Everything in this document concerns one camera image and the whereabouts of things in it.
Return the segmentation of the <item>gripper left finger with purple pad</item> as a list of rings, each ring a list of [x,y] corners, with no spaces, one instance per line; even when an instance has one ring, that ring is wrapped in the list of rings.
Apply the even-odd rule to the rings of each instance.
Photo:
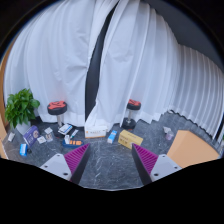
[[[59,153],[55,154],[41,166],[41,169],[78,184],[89,156],[90,144],[85,144],[71,150],[65,155]]]

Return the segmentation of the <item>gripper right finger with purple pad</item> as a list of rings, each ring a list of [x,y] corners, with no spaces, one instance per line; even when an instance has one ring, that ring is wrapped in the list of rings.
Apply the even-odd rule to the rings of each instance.
[[[132,144],[132,156],[143,185],[181,170],[181,167],[166,154],[156,155],[137,144]]]

